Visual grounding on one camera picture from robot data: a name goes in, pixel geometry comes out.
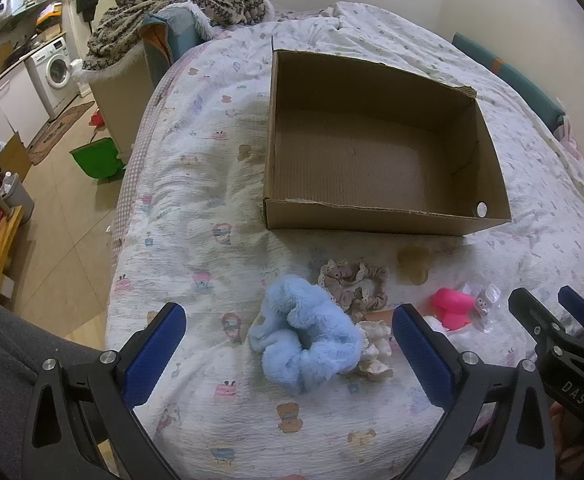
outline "person's leg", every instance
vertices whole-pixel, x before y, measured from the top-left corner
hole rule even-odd
[[[10,480],[21,479],[25,419],[43,361],[54,357],[68,367],[91,362],[99,353],[52,335],[0,306],[0,469]]]

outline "green bin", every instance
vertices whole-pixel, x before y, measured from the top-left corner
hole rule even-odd
[[[80,146],[70,154],[85,174],[92,178],[108,178],[125,166],[117,158],[118,150],[111,137]]]

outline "fur blanket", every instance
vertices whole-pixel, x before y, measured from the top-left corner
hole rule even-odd
[[[105,11],[99,26],[88,40],[82,68],[74,70],[79,81],[109,79],[122,73],[143,53],[138,34],[146,14],[168,6],[192,10],[198,33],[204,40],[214,36],[212,26],[253,25],[274,19],[268,0],[115,0]]]

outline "bed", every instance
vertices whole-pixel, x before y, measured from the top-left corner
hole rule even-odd
[[[475,88],[513,221],[459,238],[266,230],[272,46],[374,60]],[[397,251],[408,245],[432,255],[420,286],[397,270]],[[569,284],[584,297],[584,174],[488,69],[389,11],[339,2],[297,20],[235,27],[172,66],[140,127],[113,246],[109,348],[120,348],[167,301],[188,316],[150,400],[135,410],[179,475],[384,480],[418,450],[440,409],[400,351],[390,361],[394,376],[383,382],[338,376],[296,397],[268,383],[245,340],[264,288],[288,272],[315,283],[328,258],[362,258],[389,267],[389,304],[421,308],[440,286],[480,274],[505,294],[528,288],[574,330],[556,293]],[[533,349],[504,313],[471,343],[492,364],[513,365]]]

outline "blue fluffy scrunchie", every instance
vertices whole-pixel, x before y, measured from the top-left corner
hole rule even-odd
[[[261,315],[263,323],[248,331],[250,346],[263,352],[265,376],[290,392],[309,392],[360,359],[359,330],[326,290],[300,276],[272,283]]]

